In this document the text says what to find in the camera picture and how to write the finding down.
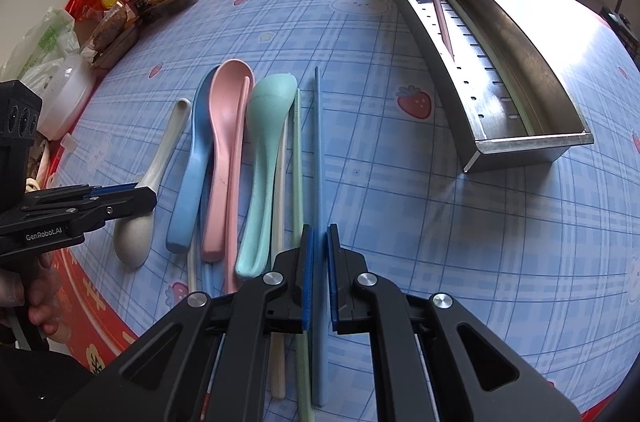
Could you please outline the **person left hand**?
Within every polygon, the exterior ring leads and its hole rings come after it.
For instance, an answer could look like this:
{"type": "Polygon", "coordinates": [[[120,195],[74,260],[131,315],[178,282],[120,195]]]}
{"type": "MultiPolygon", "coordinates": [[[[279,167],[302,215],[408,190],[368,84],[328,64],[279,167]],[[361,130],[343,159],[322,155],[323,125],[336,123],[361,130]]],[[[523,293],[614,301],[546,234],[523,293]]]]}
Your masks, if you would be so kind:
{"type": "Polygon", "coordinates": [[[61,278],[52,266],[53,254],[42,253],[35,259],[35,268],[26,280],[17,273],[1,271],[1,319],[8,309],[27,305],[28,319],[49,338],[60,331],[62,309],[55,295],[61,278]]]}

